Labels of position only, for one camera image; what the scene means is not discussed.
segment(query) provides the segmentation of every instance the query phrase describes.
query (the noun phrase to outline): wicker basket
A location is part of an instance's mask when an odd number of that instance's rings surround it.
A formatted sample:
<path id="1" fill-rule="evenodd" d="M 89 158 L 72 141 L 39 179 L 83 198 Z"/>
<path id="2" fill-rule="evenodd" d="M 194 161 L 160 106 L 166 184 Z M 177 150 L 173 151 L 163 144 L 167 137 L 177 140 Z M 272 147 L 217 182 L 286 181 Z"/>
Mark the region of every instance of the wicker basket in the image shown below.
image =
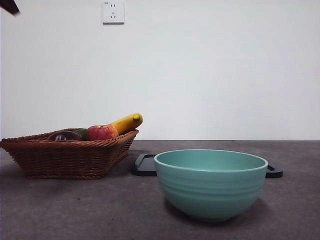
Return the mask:
<path id="1" fill-rule="evenodd" d="M 74 131 L 80 128 L 62 129 Z M 119 137 L 96 141 L 49 141 L 61 130 L 0 141 L 27 178 L 100 179 L 110 168 L 128 155 L 138 134 L 130 131 Z"/>

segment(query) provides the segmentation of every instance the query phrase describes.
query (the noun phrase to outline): table surface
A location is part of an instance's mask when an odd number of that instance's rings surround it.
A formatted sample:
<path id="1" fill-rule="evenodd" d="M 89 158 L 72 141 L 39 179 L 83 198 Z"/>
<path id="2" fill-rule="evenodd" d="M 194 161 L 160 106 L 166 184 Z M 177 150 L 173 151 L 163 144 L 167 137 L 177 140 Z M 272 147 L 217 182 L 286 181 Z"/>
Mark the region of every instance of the table surface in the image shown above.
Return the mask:
<path id="1" fill-rule="evenodd" d="M 244 213 L 222 223 L 194 220 L 164 197 L 156 176 L 130 170 L 140 154 L 221 149 L 283 168 L 266 178 Z M 2 240 L 320 239 L 320 141 L 135 140 L 129 155 L 96 180 L 27 179 L 2 149 Z"/>

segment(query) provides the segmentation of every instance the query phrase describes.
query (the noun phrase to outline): bowl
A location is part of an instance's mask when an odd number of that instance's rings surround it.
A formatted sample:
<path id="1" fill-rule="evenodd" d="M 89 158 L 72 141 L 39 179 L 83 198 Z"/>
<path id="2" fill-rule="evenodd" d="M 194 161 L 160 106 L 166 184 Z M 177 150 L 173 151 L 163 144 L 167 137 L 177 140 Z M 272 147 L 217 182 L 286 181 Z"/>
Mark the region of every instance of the bowl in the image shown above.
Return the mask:
<path id="1" fill-rule="evenodd" d="M 247 210 L 263 187 L 268 162 L 244 152 L 181 149 L 154 157 L 168 201 L 192 218 L 223 222 Z"/>

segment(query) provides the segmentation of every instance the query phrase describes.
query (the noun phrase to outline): yellow banana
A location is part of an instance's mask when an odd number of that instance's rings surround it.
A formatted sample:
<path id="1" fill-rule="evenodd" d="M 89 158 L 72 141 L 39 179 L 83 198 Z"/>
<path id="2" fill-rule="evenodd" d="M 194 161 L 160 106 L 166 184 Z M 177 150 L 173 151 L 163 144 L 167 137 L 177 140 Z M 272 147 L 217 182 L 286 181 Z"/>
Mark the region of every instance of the yellow banana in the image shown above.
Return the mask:
<path id="1" fill-rule="evenodd" d="M 138 112 L 135 112 L 121 119 L 113 121 L 111 124 L 114 125 L 119 135 L 122 135 L 136 129 L 142 124 L 142 122 L 142 115 Z"/>

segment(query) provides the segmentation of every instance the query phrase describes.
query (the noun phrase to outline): electrical outlet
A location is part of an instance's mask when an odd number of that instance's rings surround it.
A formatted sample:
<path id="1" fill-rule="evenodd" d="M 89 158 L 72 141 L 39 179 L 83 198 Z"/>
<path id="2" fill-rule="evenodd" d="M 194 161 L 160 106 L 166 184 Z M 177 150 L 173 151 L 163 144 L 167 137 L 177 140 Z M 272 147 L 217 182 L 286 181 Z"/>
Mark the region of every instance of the electrical outlet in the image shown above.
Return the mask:
<path id="1" fill-rule="evenodd" d="M 125 1 L 110 0 L 102 4 L 102 21 L 104 24 L 125 23 Z"/>

